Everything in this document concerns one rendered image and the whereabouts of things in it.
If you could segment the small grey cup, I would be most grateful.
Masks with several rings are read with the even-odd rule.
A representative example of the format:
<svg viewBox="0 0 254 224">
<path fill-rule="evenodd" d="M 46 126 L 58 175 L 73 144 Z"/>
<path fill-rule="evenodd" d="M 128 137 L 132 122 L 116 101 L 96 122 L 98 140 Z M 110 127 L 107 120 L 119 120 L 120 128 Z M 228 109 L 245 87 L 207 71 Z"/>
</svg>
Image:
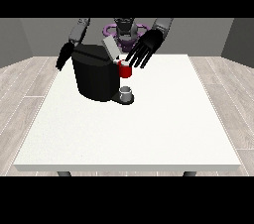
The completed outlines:
<svg viewBox="0 0 254 224">
<path fill-rule="evenodd" d="M 120 99 L 123 102 L 128 102 L 132 98 L 132 90 L 131 90 L 131 88 L 129 86 L 122 86 L 119 89 L 119 93 L 120 93 Z"/>
</svg>

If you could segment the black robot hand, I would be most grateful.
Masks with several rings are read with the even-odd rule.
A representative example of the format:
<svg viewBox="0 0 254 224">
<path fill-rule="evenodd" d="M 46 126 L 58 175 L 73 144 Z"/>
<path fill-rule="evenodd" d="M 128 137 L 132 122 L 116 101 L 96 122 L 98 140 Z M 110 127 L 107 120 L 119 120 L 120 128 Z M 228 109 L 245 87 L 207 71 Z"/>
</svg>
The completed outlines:
<svg viewBox="0 0 254 224">
<path fill-rule="evenodd" d="M 129 62 L 129 66 L 144 68 L 152 55 L 161 46 L 163 40 L 163 33 L 160 30 L 147 31 L 138 40 L 125 60 Z"/>
<path fill-rule="evenodd" d="M 72 42 L 67 42 L 61 48 L 59 57 L 57 59 L 56 68 L 62 70 L 67 60 L 71 57 L 74 50 L 74 44 Z"/>
</svg>

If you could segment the black coffee machine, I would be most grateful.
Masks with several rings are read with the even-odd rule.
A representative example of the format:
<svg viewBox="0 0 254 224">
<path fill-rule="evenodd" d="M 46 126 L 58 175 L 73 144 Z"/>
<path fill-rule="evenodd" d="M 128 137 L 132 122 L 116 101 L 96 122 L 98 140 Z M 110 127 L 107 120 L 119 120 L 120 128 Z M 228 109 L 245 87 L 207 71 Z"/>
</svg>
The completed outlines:
<svg viewBox="0 0 254 224">
<path fill-rule="evenodd" d="M 104 46 L 80 44 L 71 54 L 78 91 L 84 97 L 100 102 L 115 101 L 122 105 L 134 102 L 120 96 L 119 66 L 109 57 Z"/>
</svg>

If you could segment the red pod holder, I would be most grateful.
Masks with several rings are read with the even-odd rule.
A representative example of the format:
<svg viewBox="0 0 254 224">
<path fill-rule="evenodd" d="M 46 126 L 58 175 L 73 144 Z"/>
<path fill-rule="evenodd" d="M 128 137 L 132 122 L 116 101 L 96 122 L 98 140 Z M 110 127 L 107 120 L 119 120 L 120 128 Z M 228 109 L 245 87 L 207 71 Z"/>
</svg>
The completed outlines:
<svg viewBox="0 0 254 224">
<path fill-rule="evenodd" d="M 132 67 L 130 65 L 129 66 L 121 65 L 121 61 L 122 60 L 118 62 L 119 76 L 122 78 L 128 78 L 132 75 Z"/>
</svg>

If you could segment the pale grey machine lid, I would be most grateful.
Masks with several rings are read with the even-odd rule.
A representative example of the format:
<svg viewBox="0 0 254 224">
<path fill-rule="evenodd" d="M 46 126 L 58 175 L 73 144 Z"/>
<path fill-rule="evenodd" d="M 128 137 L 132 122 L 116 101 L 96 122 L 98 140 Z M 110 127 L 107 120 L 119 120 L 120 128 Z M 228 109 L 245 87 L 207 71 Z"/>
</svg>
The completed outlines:
<svg viewBox="0 0 254 224">
<path fill-rule="evenodd" d="M 120 51 L 112 36 L 104 38 L 102 44 L 106 48 L 111 60 L 116 60 L 120 56 Z"/>
</svg>

